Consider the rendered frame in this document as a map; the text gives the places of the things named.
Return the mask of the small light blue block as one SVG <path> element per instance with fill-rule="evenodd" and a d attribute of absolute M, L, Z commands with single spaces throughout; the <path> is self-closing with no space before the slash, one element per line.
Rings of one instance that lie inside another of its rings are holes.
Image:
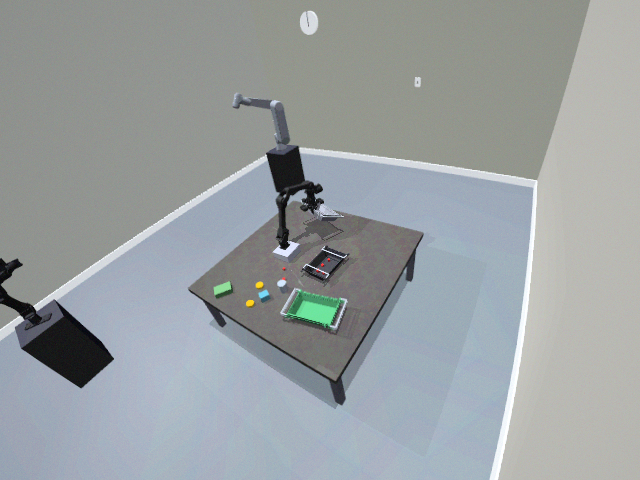
<path fill-rule="evenodd" d="M 258 293 L 258 294 L 259 294 L 259 296 L 260 296 L 260 298 L 262 300 L 262 303 L 264 303 L 264 302 L 266 302 L 266 301 L 271 299 L 270 294 L 269 294 L 267 289 L 262 291 L 262 292 L 260 292 L 260 293 Z"/>

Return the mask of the green rectangular block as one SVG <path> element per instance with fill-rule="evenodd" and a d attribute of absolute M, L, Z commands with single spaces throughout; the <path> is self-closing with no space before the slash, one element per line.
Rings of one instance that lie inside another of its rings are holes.
<path fill-rule="evenodd" d="M 224 297 L 232 293 L 233 293 L 233 288 L 230 281 L 214 287 L 214 295 L 216 296 L 216 298 Z"/>

